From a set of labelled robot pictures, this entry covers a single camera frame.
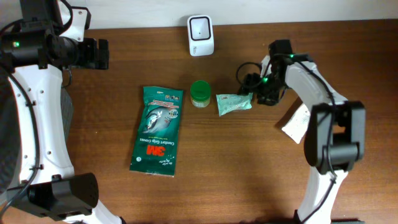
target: green packet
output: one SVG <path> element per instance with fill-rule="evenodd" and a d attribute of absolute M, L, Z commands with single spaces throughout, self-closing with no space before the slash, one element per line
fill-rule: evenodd
<path fill-rule="evenodd" d="M 144 112 L 137 132 L 130 170 L 174 176 L 182 90 L 144 87 Z"/>
<path fill-rule="evenodd" d="M 253 93 L 248 95 L 220 94 L 216 95 L 218 105 L 218 115 L 223 116 L 226 113 L 237 110 L 251 109 L 251 98 Z"/>

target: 3m logo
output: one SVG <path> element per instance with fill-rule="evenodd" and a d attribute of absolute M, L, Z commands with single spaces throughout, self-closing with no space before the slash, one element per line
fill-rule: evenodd
<path fill-rule="evenodd" d="M 147 155 L 164 156 L 164 151 L 166 149 L 163 146 L 147 146 Z"/>

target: white tag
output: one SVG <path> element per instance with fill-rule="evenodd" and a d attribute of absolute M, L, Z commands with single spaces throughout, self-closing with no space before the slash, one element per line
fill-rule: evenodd
<path fill-rule="evenodd" d="M 310 122 L 311 114 L 308 108 L 301 104 L 293 114 L 289 122 L 282 128 L 282 131 L 291 137 L 297 144 L 300 144 Z"/>
<path fill-rule="evenodd" d="M 262 78 L 264 75 L 271 74 L 271 66 L 272 66 L 272 65 L 269 65 L 268 71 L 267 71 L 267 74 L 266 74 L 266 68 L 267 68 L 267 65 L 268 65 L 270 59 L 271 59 L 270 56 L 267 55 L 267 56 L 266 56 L 264 59 L 262 59 L 262 61 L 261 61 L 261 73 L 260 73 L 260 77 L 261 77 L 261 78 Z"/>

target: light green pouch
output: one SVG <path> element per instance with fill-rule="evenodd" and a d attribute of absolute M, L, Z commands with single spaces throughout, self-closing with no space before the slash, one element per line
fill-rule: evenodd
<path fill-rule="evenodd" d="M 247 96 L 235 95 L 235 94 L 220 94 L 216 95 L 218 104 L 218 115 L 223 116 L 226 113 L 236 110 L 248 110 L 251 109 L 251 98 L 253 93 L 249 93 Z"/>

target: small jar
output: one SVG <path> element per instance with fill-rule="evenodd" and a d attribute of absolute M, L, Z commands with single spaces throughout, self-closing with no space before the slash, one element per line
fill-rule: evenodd
<path fill-rule="evenodd" d="M 211 88 L 209 83 L 199 80 L 191 86 L 191 102 L 197 108 L 205 108 L 210 103 Z"/>

